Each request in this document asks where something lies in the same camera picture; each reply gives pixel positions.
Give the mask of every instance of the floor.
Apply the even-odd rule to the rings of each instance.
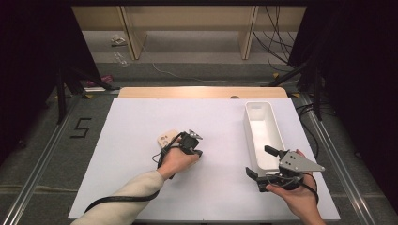
[[[136,61],[130,60],[126,47],[111,47],[114,44],[111,41],[114,35],[124,38],[123,32],[84,32],[100,74],[112,74],[115,77],[115,86],[258,86],[273,81],[276,74],[284,74],[280,69],[290,69],[274,56],[268,61],[267,51],[256,39],[253,40],[250,58],[242,60],[237,37],[233,32],[150,32],[145,42],[145,50]],[[257,35],[268,46],[269,40],[266,36],[262,33]],[[293,39],[288,34],[283,34],[283,40],[286,45],[293,44]],[[280,57],[284,57],[281,45],[273,43],[271,49]],[[126,67],[117,63],[115,52],[123,55],[128,63]],[[298,78],[283,84],[288,93],[297,93],[295,83]],[[32,171],[37,171],[40,173],[35,180],[36,183],[30,195],[27,195],[29,201],[19,205],[19,210],[23,213],[16,217],[18,224],[70,224],[69,209],[84,177],[84,170],[81,168],[88,166],[112,100],[117,97],[116,93],[90,94],[83,98],[68,98],[69,121],[63,127],[55,124],[56,94],[53,93],[48,98],[48,109],[43,109],[36,124],[25,137],[27,146],[16,149],[0,167],[0,218],[6,219],[9,215],[8,210],[12,209],[10,206],[18,203],[22,191],[25,191],[26,181],[32,179]],[[299,107],[308,104],[311,95],[305,94],[291,99],[295,106]],[[319,145],[318,162],[327,168],[335,169],[327,170],[323,175],[342,219],[328,224],[398,224],[396,213],[391,209],[366,166],[355,155],[355,146],[345,133],[338,115],[334,114],[332,107],[327,104],[326,97],[323,101],[323,121],[320,125],[326,128],[330,140],[321,139],[319,134],[322,130],[316,128],[319,123],[314,120],[311,112],[306,113],[302,121],[311,131],[306,131],[306,134],[313,150],[317,147],[316,143]],[[85,123],[82,125],[90,127],[87,137],[71,139],[70,136],[81,134],[75,130],[75,126],[82,117],[92,118],[82,121]],[[59,137],[54,136],[57,130],[62,134]],[[352,194],[347,192],[350,187],[344,184],[335,168],[335,162],[331,159],[333,155],[328,150],[328,141],[333,143],[332,148],[340,156],[348,173],[348,180],[354,185],[351,188],[357,189],[359,196],[354,195],[353,198]],[[48,153],[48,159],[43,159],[43,152]],[[44,162],[41,164],[42,170],[38,168],[38,162]],[[369,210],[370,223],[363,222],[363,216],[358,212],[358,209],[362,208],[354,205],[358,197],[364,200]],[[247,223],[237,221],[229,224]],[[292,225],[299,222],[281,224]]]

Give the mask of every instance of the gray floor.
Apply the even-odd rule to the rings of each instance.
[[[145,43],[146,52],[138,61],[129,59],[125,47],[112,48],[110,39],[115,32],[84,33],[101,75],[112,74],[114,86],[179,86],[179,85],[240,85],[258,86],[273,81],[272,74],[283,74],[272,68],[267,53],[253,41],[251,57],[241,60],[236,34],[229,32],[154,32],[149,33]],[[114,60],[113,52],[125,55],[130,65],[121,67]],[[290,69],[274,58],[270,62],[275,67]],[[283,87],[288,92],[295,92],[294,80]],[[57,105],[55,94],[48,100],[48,109],[43,109],[35,125],[24,137],[27,146],[16,149],[0,167],[0,218],[7,215],[7,210],[15,201],[29,175],[34,170],[47,141],[56,129]],[[77,189],[84,177],[85,169],[93,154],[100,131],[105,122],[112,100],[117,98],[112,93],[94,93],[90,97],[78,97],[76,106],[70,114],[46,170],[38,180],[28,205],[18,224],[70,224],[69,209],[73,204]],[[74,102],[69,98],[69,105]],[[302,97],[292,97],[296,106],[303,103]],[[330,105],[322,106],[323,125],[327,128],[344,165],[361,196],[369,206],[375,224],[398,224],[398,217],[389,202],[369,174],[360,158],[354,155],[355,147],[347,136],[338,116],[333,114]],[[82,124],[89,127],[84,139],[72,139],[70,136],[82,134],[75,130],[80,118],[91,118]],[[316,136],[309,114],[303,116],[303,123]],[[307,132],[313,150],[314,138]],[[331,196],[339,209],[341,220],[328,224],[360,224],[350,199],[348,198],[339,175],[321,142],[318,162],[329,170],[324,172],[325,181]],[[299,224],[285,222],[281,224]]]

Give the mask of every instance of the white object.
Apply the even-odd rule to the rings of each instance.
[[[244,119],[250,169],[259,176],[279,171],[279,158],[267,153],[265,145],[285,150],[274,112],[269,102],[247,102]]]
[[[159,196],[137,218],[144,222],[278,222],[299,220],[273,193],[261,193],[245,173],[250,166],[243,114],[248,101],[267,101],[286,149],[300,149],[315,161],[291,99],[117,98],[91,158],[69,217],[81,216],[93,201],[109,196],[132,177],[155,170],[152,157],[164,130],[194,130],[203,137],[201,159],[165,182]],[[325,220],[339,214],[320,172],[319,211]]]

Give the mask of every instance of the wooden edge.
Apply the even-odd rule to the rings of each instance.
[[[287,98],[281,87],[124,87],[118,98]]]

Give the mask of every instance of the metal bar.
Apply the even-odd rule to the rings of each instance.
[[[306,94],[302,94],[304,104],[312,103]],[[337,152],[333,141],[331,140],[326,128],[322,121],[318,121],[316,115],[313,112],[309,112],[310,118],[315,127],[316,133],[319,135],[321,142],[324,144],[326,152],[330,158],[331,163],[339,179],[343,185],[343,188],[354,207],[355,212],[360,220],[361,224],[376,224],[374,216],[372,215],[368,204],[362,198],[360,191],[352,180],[346,166],[344,165],[339,153]]]
[[[14,201],[13,205],[9,208],[8,214],[6,216],[6,219],[3,222],[3,225],[16,225],[18,224],[20,218],[23,215],[23,211],[28,205],[33,192],[36,188],[36,185],[38,184],[38,181],[40,180],[41,176],[43,175],[49,161],[52,158],[53,152],[58,145],[59,140],[62,137],[62,134],[65,130],[65,127],[67,126],[69,117],[71,113],[73,112],[73,109],[75,108],[76,104],[78,103],[80,99],[80,96],[74,96],[71,99],[71,103],[69,104],[69,109],[68,112],[62,121],[62,123],[57,124],[55,127],[55,130],[52,134],[52,137],[50,140],[47,142],[46,147],[44,148],[43,153],[41,154],[40,158],[38,159],[38,162],[33,169],[33,171],[30,173],[27,181],[23,185],[23,188]]]

